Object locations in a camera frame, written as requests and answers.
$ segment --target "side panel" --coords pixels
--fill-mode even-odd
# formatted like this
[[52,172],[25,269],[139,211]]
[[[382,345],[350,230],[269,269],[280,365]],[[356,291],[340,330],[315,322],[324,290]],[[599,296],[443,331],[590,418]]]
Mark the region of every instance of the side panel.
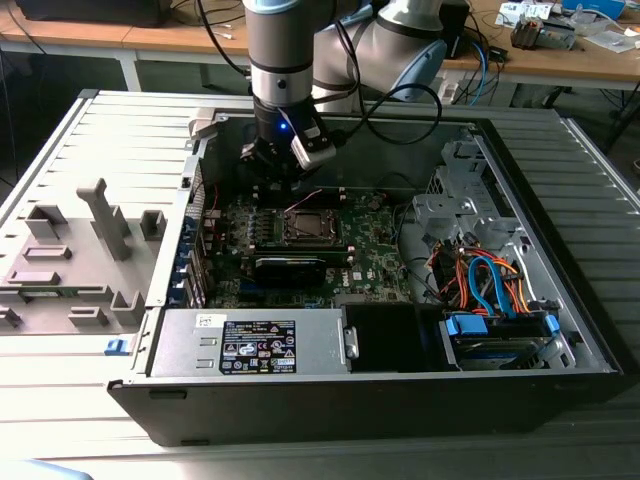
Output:
[[154,442],[179,446],[526,432],[626,387],[604,377],[157,388],[113,382],[108,391]]

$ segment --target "sticker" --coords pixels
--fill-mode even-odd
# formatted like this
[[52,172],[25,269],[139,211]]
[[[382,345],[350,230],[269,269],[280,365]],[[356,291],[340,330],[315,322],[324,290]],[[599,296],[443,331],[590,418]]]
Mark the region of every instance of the sticker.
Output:
[[22,292],[23,297],[59,297],[58,292]]
[[226,319],[222,313],[200,313],[196,315],[196,328],[222,328]]
[[[226,315],[198,315],[225,317]],[[215,320],[213,326],[221,326]],[[224,322],[220,372],[296,373],[296,324],[293,320]]]

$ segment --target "table leg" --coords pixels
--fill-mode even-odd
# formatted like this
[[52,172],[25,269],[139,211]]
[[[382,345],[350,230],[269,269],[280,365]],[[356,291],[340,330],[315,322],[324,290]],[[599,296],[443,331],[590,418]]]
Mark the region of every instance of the table leg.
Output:
[[142,87],[140,87],[140,79],[136,69],[136,53],[131,50],[118,51],[116,52],[116,59],[120,62],[124,81],[127,83],[127,90],[141,92]]

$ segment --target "black metal frame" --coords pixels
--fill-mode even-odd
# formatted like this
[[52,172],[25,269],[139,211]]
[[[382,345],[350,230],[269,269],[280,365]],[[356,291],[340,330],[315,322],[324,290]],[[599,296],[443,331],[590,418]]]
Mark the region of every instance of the black metal frame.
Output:
[[154,442],[177,446],[522,432],[578,403],[602,402],[633,386],[638,381],[637,362],[492,123],[451,121],[474,124],[475,133],[483,136],[564,287],[617,372],[379,381],[360,381],[353,374],[353,381],[275,379],[170,386],[118,380],[109,383],[109,394]]

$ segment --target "wire bundle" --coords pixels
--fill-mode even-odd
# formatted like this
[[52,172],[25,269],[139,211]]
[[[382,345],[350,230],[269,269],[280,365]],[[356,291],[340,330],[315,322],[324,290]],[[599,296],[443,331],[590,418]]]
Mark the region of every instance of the wire bundle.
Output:
[[[429,262],[429,266],[432,269],[434,261],[439,255],[444,255],[442,250],[436,250],[432,256]],[[524,286],[520,272],[503,258],[478,247],[459,247],[455,258],[455,276],[438,292],[439,299],[444,300],[447,297],[451,297],[448,301],[449,305],[459,310],[471,311],[485,316],[494,315],[493,307],[477,290],[476,267],[487,269],[492,273],[484,284],[482,291],[488,291],[493,283],[497,300],[503,313],[509,313],[511,308],[513,308],[513,313],[515,314],[531,313],[524,296]],[[502,286],[508,293],[511,305],[505,304],[502,300]],[[450,294],[455,290],[457,290],[457,293],[451,296]]]

